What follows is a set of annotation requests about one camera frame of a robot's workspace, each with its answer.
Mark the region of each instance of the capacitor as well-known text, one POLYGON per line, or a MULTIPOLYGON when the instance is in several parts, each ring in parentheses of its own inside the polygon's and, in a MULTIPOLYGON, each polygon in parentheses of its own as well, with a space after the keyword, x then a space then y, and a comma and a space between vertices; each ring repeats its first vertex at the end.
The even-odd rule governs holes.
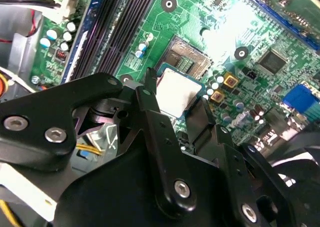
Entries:
POLYGON ((212 88, 213 90, 217 90, 217 89, 219 89, 219 84, 218 84, 217 82, 213 82, 213 83, 211 84, 211 88, 212 88))
POLYGON ((71 42, 73 39, 72 34, 68 31, 64 32, 62 37, 63 37, 63 40, 66 42, 71 42))
POLYGON ((208 94, 208 96, 212 96, 214 94, 214 90, 212 88, 208 88, 206 90, 206 93, 208 94))
POLYGON ((135 57, 141 59, 144 56, 145 52, 141 51, 141 50, 137 50, 135 52, 135 57))
POLYGON ((225 81, 225 78, 223 76, 221 76, 220 74, 216 74, 215 76, 215 80, 219 83, 222 84, 225 81))
POLYGON ((149 46, 149 43, 145 41, 139 44, 138 49, 140 51, 146 51, 148 46, 149 46))
POLYGON ((265 111, 264 111, 264 109, 261 107, 260 104, 256 104, 256 105, 254 106, 254 110, 255 110, 255 112, 257 112, 258 115, 260 115, 260 116, 263 116, 263 115, 265 114, 265 111))
POLYGON ((70 21, 66 24, 66 29, 70 32, 76 32, 77 31, 77 26, 73 21, 70 21))
POLYGON ((260 116, 257 114, 257 112, 254 109, 251 109, 249 111, 249 114, 255 121, 258 121, 260 119, 260 116))
POLYGON ((69 51, 70 50, 70 45, 67 43, 67 42, 62 42, 61 44, 60 44, 60 49, 62 50, 62 51, 69 51))
POLYGON ((40 39, 40 45, 44 48, 49 48, 51 44, 52 44, 52 41, 50 41, 48 38, 40 39))
POLYGON ((221 114, 221 119, 223 120, 223 123, 228 125, 232 122, 232 118, 228 113, 222 113, 221 114))
POLYGON ((233 101, 233 104, 236 108, 237 112, 242 112, 245 109, 245 104, 240 100, 240 99, 236 99, 233 101))
POLYGON ((47 32, 46 32, 46 36, 48 37, 48 39, 52 40, 52 41, 55 41, 58 36, 60 35, 60 31, 56 28, 53 28, 53 29, 49 29, 47 32))

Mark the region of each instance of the black wire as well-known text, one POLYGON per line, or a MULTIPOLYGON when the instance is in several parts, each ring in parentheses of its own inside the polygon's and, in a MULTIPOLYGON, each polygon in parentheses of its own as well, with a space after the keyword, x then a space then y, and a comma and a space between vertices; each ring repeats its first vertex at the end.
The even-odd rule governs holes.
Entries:
POLYGON ((59 4, 56 4, 54 1, 49 2, 49 0, 46 0, 45 2, 39 1, 39 0, 24 0, 24 1, 16 1, 16 0, 0 0, 0 5, 17 5, 17 6, 40 6, 45 8, 51 8, 59 7, 59 4))

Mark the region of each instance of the chip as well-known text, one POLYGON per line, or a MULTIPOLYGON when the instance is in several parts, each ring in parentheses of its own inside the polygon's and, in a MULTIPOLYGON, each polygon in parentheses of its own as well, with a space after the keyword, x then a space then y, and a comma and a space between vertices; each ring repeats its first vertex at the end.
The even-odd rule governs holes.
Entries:
POLYGON ((320 82, 320 71, 313 76, 313 79, 317 82, 320 82))
POLYGON ((225 103, 221 103, 219 107, 220 107, 221 109, 225 109, 225 108, 227 108, 228 106, 227 106, 225 103))
POLYGON ((280 93, 284 88, 280 85, 278 85, 277 87, 275 87, 275 89, 273 90, 275 93, 280 93))
POLYGON ((238 84, 239 80, 230 72, 225 73, 224 75, 224 84, 230 88, 234 88, 238 84))
POLYGON ((237 95, 240 94, 240 91, 237 90, 237 89, 234 89, 234 90, 232 91, 232 94, 234 94, 235 96, 237 96, 237 95))
POLYGON ((269 50, 258 61, 258 64, 272 75, 278 73, 286 65, 286 63, 286 60, 274 50, 269 50))
POLYGON ((211 96, 211 100, 217 103, 221 103, 224 100, 224 98, 225 98, 225 95, 220 90, 216 90, 211 96))

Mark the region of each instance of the power connector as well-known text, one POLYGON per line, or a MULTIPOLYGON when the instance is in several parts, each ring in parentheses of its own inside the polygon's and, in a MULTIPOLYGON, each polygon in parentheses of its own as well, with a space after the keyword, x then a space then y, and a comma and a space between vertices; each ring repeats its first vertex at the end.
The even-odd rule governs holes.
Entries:
POLYGON ((76 12, 77 2, 78 0, 58 0, 56 3, 60 5, 59 8, 43 10, 42 15, 49 20, 60 24, 76 12))

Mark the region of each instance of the screw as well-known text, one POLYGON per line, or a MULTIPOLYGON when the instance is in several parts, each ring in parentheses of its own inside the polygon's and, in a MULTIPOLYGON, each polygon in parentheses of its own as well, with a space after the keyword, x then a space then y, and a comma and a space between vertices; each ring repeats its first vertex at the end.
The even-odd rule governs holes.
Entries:
POLYGON ((22 131, 28 126, 28 121, 21 116, 10 116, 3 122, 4 127, 10 131, 22 131))
POLYGON ((244 203, 241 208, 243 214, 248 218, 248 220, 250 220, 252 223, 257 222, 257 215, 248 204, 244 203))
POLYGON ((145 94, 148 95, 148 96, 151 95, 151 93, 150 93, 148 90, 146 90, 146 89, 143 90, 143 93, 145 93, 145 94))
POLYGON ((116 86, 118 83, 117 83, 117 81, 115 81, 114 79, 112 79, 112 78, 109 78, 108 79, 108 82, 109 82, 109 84, 112 84, 113 86, 116 86))
POLYGON ((182 198, 188 198, 190 196, 189 186, 181 180, 177 180, 174 183, 174 189, 182 198))
POLYGON ((228 130, 225 127, 220 127, 220 129, 222 130, 223 133, 228 134, 228 130))
POLYGON ((249 149, 252 153, 255 153, 255 152, 256 152, 256 148, 253 147, 251 144, 248 145, 248 149, 249 149))
POLYGON ((66 140, 67 133, 61 128, 52 127, 44 133, 44 137, 51 143, 59 144, 66 140))
POLYGON ((31 83, 34 84, 34 85, 38 85, 40 83, 40 77, 39 76, 32 76, 31 77, 31 83))

